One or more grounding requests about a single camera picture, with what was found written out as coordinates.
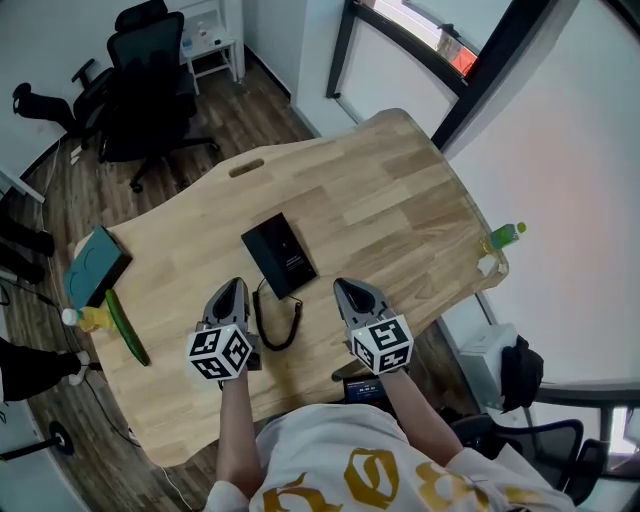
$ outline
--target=small bottle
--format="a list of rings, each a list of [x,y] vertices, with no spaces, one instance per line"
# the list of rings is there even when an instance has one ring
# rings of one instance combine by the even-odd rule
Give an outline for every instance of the small bottle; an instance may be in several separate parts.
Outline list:
[[[206,39],[207,37],[207,29],[204,28],[204,23],[199,21],[198,22],[198,33],[200,34],[200,37],[202,39]]]
[[[520,234],[526,230],[527,225],[524,222],[519,222],[517,226],[505,224],[482,239],[482,250],[486,254],[491,254],[504,249],[507,245],[517,242]]]
[[[183,29],[182,30],[182,47],[185,50],[191,50],[192,46],[193,46],[193,41],[191,40],[191,36],[189,35],[186,29]]]
[[[77,325],[84,332],[93,332],[96,329],[114,329],[116,326],[109,311],[90,307],[82,308],[80,311],[65,309],[62,312],[62,321],[65,325]]]

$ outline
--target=green cucumber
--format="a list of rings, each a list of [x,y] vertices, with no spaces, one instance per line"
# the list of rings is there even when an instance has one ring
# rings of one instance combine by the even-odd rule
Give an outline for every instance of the green cucumber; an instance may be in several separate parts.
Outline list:
[[[131,326],[131,322],[129,322],[124,309],[122,309],[116,292],[114,292],[113,290],[107,290],[105,292],[105,297],[107,299],[107,307],[109,308],[109,312],[111,313],[113,321],[115,322],[116,327],[120,332],[120,336],[122,336],[122,339],[127,344],[127,347],[129,347],[131,353],[138,361],[140,361],[140,364],[142,366],[149,366],[149,356],[142,346],[142,343],[140,342],[140,338],[138,338],[136,331],[134,331],[133,327]]]

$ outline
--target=teal box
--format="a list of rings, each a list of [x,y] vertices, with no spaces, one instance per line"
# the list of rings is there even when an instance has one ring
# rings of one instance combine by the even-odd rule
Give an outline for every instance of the teal box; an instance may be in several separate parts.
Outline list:
[[[132,258],[103,226],[98,226],[71,263],[64,289],[74,309],[100,307]]]

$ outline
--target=black and white marker cube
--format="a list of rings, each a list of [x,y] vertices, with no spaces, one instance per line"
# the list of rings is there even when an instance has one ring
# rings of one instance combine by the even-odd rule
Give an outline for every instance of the black and white marker cube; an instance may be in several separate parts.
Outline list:
[[[187,340],[187,366],[199,380],[235,379],[252,349],[234,324],[194,332]]]
[[[354,355],[375,375],[395,370],[411,359],[413,336],[404,315],[351,331]]]

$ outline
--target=black cable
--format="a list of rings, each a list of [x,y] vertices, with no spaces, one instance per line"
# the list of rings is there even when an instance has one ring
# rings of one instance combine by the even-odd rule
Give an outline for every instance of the black cable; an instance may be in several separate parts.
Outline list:
[[[36,292],[34,290],[29,290],[28,288],[25,288],[24,286],[18,284],[18,283],[14,283],[12,281],[9,281],[7,279],[4,278],[0,278],[0,280],[5,281],[9,284],[12,284],[13,286],[20,288],[21,290],[31,293],[33,295],[35,295],[36,297],[38,297],[38,300],[40,300],[41,302],[43,302],[44,304],[46,304],[47,306],[51,306],[56,310],[56,317],[58,318],[58,321],[60,322],[60,326],[62,327],[62,332],[64,333],[64,339],[67,342],[67,346],[69,347],[69,350],[73,353],[74,352],[74,348],[71,346],[71,341],[69,340],[69,335],[67,334],[67,327],[64,322],[62,321],[62,313],[60,311],[60,308],[46,295],[43,295],[39,292]],[[7,294],[6,289],[4,288],[4,286],[2,284],[0,284],[0,288],[2,288],[2,290],[4,291],[5,295],[7,296],[7,298],[9,298],[9,295]],[[120,432],[117,427],[112,423],[112,421],[109,419],[109,416],[107,415],[107,411],[104,410],[104,407],[102,406],[102,402],[100,402],[100,399],[98,398],[97,393],[95,392],[95,390],[93,389],[93,386],[91,386],[91,384],[89,384],[89,381],[87,381],[85,379],[85,381],[87,383],[87,386],[89,386],[89,389],[91,390],[91,392],[93,393],[94,398],[96,399],[96,402],[98,402],[98,405],[100,406],[100,410],[102,411],[102,414],[104,414],[105,419],[107,420],[107,423],[109,423],[109,425],[111,425],[111,428],[125,441],[127,441],[128,443],[131,443],[133,446],[140,448],[140,445],[137,443],[134,443],[131,439],[129,439],[127,436],[125,436],[124,434],[122,434],[122,432]]]
[[[93,396],[96,399],[96,402],[98,402],[98,405],[100,406],[100,410],[102,411],[102,414],[104,414],[104,419],[107,420],[107,423],[109,425],[111,425],[111,428],[113,429],[113,431],[116,434],[118,434],[122,439],[124,439],[127,443],[132,444],[136,448],[141,448],[141,446],[138,443],[134,443],[131,439],[129,439],[128,436],[125,436],[122,432],[118,430],[118,427],[116,427],[111,421],[111,419],[109,419],[109,415],[107,414],[107,411],[104,410],[104,406],[102,405],[102,402],[98,398],[98,394],[96,393],[95,389],[93,389],[93,386],[89,384],[89,381],[87,379],[85,379],[84,381],[86,382],[87,386],[89,386],[89,389],[93,393]]]
[[[2,290],[2,292],[4,293],[4,296],[6,297],[6,302],[2,301],[2,294],[0,293],[0,306],[11,306],[11,297],[9,297],[9,294],[7,293],[7,289],[4,287],[4,285],[2,283],[0,283],[0,290]]]
[[[78,346],[75,349],[71,346],[71,341],[69,341],[69,335],[67,334],[67,326],[64,324],[64,322],[62,321],[62,311],[60,311],[60,308],[53,302],[53,300],[51,300],[49,297],[47,297],[46,295],[43,295],[42,293],[36,292],[35,290],[30,290],[29,288],[25,288],[24,286],[22,286],[21,284],[18,283],[14,283],[13,281],[9,281],[8,279],[4,279],[0,277],[0,280],[9,283],[13,286],[15,286],[16,288],[20,288],[21,290],[31,293],[32,295],[35,295],[36,297],[38,297],[38,300],[40,302],[42,302],[43,304],[46,304],[47,306],[51,306],[52,308],[54,308],[56,310],[56,317],[58,318],[58,321],[60,322],[60,326],[62,327],[62,332],[64,334],[64,340],[67,343],[67,346],[69,347],[69,350],[71,352],[74,352],[76,350],[82,350],[82,347]],[[7,299],[9,299],[9,295],[7,294],[7,290],[4,288],[4,286],[0,283],[0,288],[2,288],[2,290],[4,291],[5,295],[7,296]],[[8,306],[9,304],[0,304],[0,306]]]
[[[291,323],[291,329],[289,331],[289,336],[284,343],[280,345],[274,345],[269,341],[267,337],[267,333],[264,330],[264,326],[262,325],[262,309],[260,308],[260,288],[262,287],[262,283],[264,283],[266,278],[263,278],[258,285],[258,288],[255,292],[252,293],[253,298],[253,309],[256,313],[256,327],[258,328],[258,334],[260,334],[260,338],[262,339],[262,343],[269,350],[273,350],[274,352],[279,352],[291,346],[293,340],[296,337],[296,333],[298,332],[298,327],[300,326],[300,319],[302,318],[302,301],[300,299],[296,299],[294,297],[290,297],[291,299],[296,301],[296,305],[294,307],[295,315],[293,317],[293,322]]]

